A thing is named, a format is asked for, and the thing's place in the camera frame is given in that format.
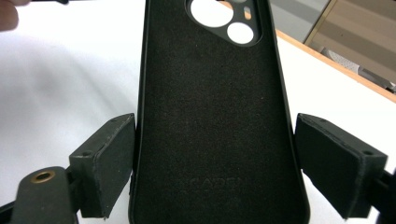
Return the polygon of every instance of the black phone case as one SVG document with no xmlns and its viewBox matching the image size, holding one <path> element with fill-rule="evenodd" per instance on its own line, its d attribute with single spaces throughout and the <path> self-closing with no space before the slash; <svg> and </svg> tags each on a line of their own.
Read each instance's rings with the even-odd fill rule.
<svg viewBox="0 0 396 224">
<path fill-rule="evenodd" d="M 190 3 L 146 4 L 130 222 L 306 223 L 269 3 L 244 47 Z"/>
</svg>

